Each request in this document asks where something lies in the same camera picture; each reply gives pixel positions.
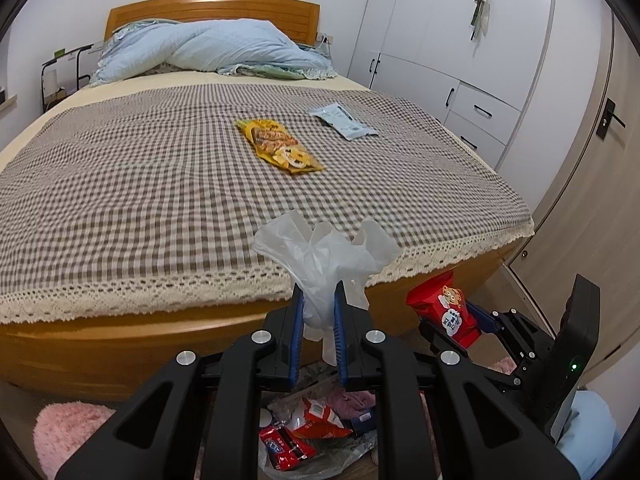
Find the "bed sheet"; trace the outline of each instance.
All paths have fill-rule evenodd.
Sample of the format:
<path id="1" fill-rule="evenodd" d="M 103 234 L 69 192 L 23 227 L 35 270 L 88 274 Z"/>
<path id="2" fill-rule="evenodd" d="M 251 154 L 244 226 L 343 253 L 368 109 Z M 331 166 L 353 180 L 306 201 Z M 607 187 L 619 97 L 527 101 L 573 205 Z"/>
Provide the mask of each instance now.
<path id="1" fill-rule="evenodd" d="M 0 173 L 0 323 L 287 298 L 288 274 L 251 246 L 292 209 L 348 237 L 366 217 L 379 222 L 402 255 L 369 285 L 532 234 L 521 197 L 409 101 L 327 82 L 188 77 L 80 92 L 31 127 L 31 142 L 23 134 Z M 124 95 L 111 97 L 116 86 Z M 336 101 L 379 135 L 348 142 L 309 116 Z M 257 158 L 234 126 L 256 117 L 286 124 L 326 170 L 293 178 Z"/>
<path id="2" fill-rule="evenodd" d="M 154 74 L 135 77 L 124 81 L 118 81 L 96 88 L 83 88 L 81 91 L 69 96 L 59 105 L 37 118 L 20 135 L 15 137 L 9 145 L 0 152 L 0 172 L 27 143 L 42 129 L 51 118 L 79 106 L 98 103 L 107 99 L 132 95 L 145 90 L 158 88 L 171 88 L 177 86 L 202 85 L 202 84 L 262 84 L 283 85 L 293 87 L 325 88 L 327 90 L 363 90 L 369 91 L 358 83 L 342 76 L 325 80 L 300 79 L 287 81 L 280 79 L 265 79 L 252 76 L 225 76 L 215 72 L 171 72 L 166 74 Z"/>

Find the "yellow snack bag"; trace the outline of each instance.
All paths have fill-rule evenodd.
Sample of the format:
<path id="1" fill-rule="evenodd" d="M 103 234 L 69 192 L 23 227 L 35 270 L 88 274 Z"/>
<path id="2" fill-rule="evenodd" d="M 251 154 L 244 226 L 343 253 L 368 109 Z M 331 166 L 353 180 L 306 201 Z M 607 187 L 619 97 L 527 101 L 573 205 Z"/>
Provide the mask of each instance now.
<path id="1" fill-rule="evenodd" d="M 282 124 L 270 119 L 237 121 L 236 125 L 260 158 L 291 173 L 320 171 L 320 164 Z"/>

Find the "window sill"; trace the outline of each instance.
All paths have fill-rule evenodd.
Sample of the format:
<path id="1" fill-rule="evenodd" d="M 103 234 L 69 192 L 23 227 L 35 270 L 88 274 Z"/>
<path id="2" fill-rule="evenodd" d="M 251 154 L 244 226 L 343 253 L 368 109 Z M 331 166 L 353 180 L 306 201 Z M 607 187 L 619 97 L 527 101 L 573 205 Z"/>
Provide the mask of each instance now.
<path id="1" fill-rule="evenodd" d="M 9 97 L 4 103 L 0 105 L 0 116 L 4 114 L 5 110 L 10 108 L 13 104 L 18 101 L 18 96 L 14 95 Z"/>

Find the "white packet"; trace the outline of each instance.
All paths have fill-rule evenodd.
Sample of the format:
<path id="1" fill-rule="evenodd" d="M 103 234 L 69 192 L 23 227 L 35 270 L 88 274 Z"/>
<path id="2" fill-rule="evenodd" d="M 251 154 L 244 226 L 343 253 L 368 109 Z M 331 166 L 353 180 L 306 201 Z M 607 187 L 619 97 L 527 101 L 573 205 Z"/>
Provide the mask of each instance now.
<path id="1" fill-rule="evenodd" d="M 366 124 L 356 121 L 340 103 L 315 108 L 309 111 L 309 115 L 320 117 L 347 140 L 378 134 L 373 128 L 369 128 Z"/>

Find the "power outlet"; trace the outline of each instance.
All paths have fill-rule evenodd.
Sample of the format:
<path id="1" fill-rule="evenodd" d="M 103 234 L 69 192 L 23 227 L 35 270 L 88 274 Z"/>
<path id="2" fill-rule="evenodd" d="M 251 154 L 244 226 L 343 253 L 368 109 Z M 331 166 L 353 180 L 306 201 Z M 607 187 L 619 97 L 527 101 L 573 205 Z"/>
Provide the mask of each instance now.
<path id="1" fill-rule="evenodd" d="M 330 45 L 334 44 L 334 37 L 333 36 L 329 36 L 328 34 L 325 34 L 324 32 L 318 32 L 318 34 L 316 35 L 316 41 L 318 43 L 321 43 L 321 41 L 324 40 L 324 38 L 326 38 L 326 40 L 329 42 Z"/>

